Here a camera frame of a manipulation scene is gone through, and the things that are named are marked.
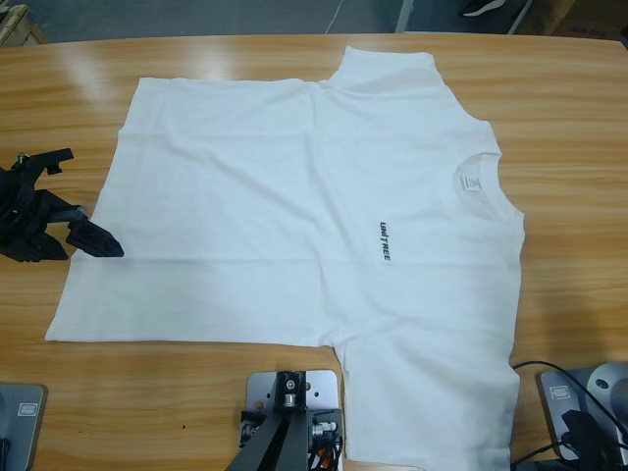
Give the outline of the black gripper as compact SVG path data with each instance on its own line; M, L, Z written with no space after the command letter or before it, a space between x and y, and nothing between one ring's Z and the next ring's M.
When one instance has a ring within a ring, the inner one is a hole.
M62 244L46 232L68 222L66 242L93 257L123 257L120 243L84 219L84 210L51 191L34 188L26 172L1 170L1 254L15 261L67 260Z
M599 444L594 437L593 417L587 412L569 410L562 414L562 419L567 426L567 432L561 436L562 443L576 453L580 462L595 462Z

